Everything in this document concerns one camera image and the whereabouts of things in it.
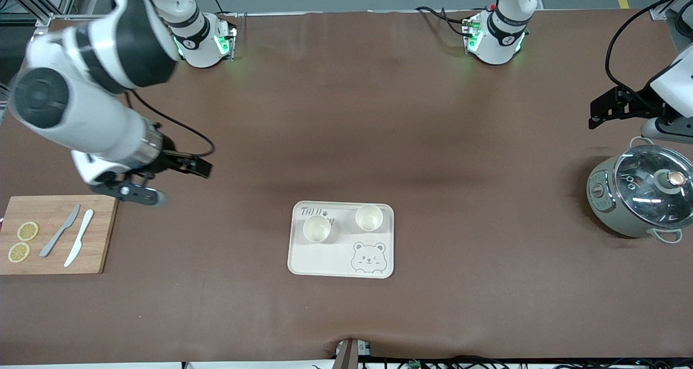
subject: cutting board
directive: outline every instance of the cutting board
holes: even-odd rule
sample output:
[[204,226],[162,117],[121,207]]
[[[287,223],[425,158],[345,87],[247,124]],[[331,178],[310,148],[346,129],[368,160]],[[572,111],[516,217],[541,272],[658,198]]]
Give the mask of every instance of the cutting board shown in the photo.
[[[77,204],[81,204],[77,219],[70,228],[65,229],[49,256],[41,258],[41,249],[57,233]],[[99,194],[12,197],[0,229],[0,275],[101,273],[117,206],[117,199]],[[94,217],[82,237],[82,250],[66,268],[63,265],[87,209],[94,210]],[[36,238],[26,242],[30,246],[29,256],[24,261],[12,263],[8,259],[8,252],[13,244],[20,241],[17,230],[27,221],[37,223],[39,233]]]

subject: knife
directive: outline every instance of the knife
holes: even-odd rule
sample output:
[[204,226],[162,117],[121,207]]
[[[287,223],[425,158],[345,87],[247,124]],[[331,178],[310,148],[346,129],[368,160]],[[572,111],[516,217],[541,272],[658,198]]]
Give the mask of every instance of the knife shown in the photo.
[[77,219],[77,214],[80,212],[80,205],[77,204],[75,206],[75,209],[72,209],[72,213],[70,213],[70,216],[67,216],[67,220],[65,223],[62,224],[62,227],[55,233],[52,239],[48,243],[45,244],[44,248],[41,249],[41,253],[39,253],[39,256],[42,256],[45,258],[50,254],[50,251],[53,249],[55,246],[55,243],[57,242],[57,239],[60,238],[60,235],[65,231],[65,229],[70,228],[72,226],[72,223],[75,222],[75,219]]
[[67,260],[65,260],[65,265],[64,267],[67,268],[67,266],[70,266],[70,263],[77,258],[77,253],[82,249],[82,236],[84,236],[84,231],[87,230],[87,226],[89,226],[89,222],[91,221],[91,217],[94,216],[94,210],[93,209],[87,209],[87,211],[84,213],[84,219],[82,219],[82,226],[80,227],[79,233],[77,233],[77,239],[75,239],[75,244],[72,245],[72,250],[70,250],[70,255],[67,256]]

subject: table surface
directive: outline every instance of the table surface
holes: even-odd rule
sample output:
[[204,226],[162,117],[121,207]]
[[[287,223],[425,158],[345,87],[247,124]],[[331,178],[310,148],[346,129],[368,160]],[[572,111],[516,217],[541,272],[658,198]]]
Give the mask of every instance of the table surface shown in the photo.
[[[621,238],[584,194],[642,123],[587,129],[631,14],[537,12],[498,67],[430,15],[237,21],[235,61],[181,63],[141,90],[217,143],[211,178],[166,172],[152,184],[167,206],[121,204],[101,275],[1,277],[0,364],[319,359],[348,337],[399,357],[693,355],[693,232],[675,246]],[[614,73],[639,88],[675,54],[643,17]],[[12,117],[0,162],[3,206],[89,192],[66,149]],[[391,205],[392,276],[292,275],[301,200]]]

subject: bear drawing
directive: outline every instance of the bear drawing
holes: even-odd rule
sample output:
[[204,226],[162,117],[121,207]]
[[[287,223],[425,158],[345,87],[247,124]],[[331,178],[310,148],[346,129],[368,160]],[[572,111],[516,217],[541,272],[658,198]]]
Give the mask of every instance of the bear drawing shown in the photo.
[[351,267],[355,271],[363,271],[364,273],[383,273],[383,270],[388,267],[385,260],[385,245],[376,243],[375,246],[366,246],[362,242],[355,243]]

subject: cup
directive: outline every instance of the cup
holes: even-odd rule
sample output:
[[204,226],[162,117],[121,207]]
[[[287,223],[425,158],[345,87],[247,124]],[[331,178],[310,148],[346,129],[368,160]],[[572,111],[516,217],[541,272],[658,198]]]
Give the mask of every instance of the cup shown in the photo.
[[364,231],[374,231],[383,224],[383,211],[375,204],[364,204],[356,211],[356,224]]
[[331,230],[330,221],[321,215],[311,216],[304,223],[305,238],[313,243],[320,243],[327,239]]

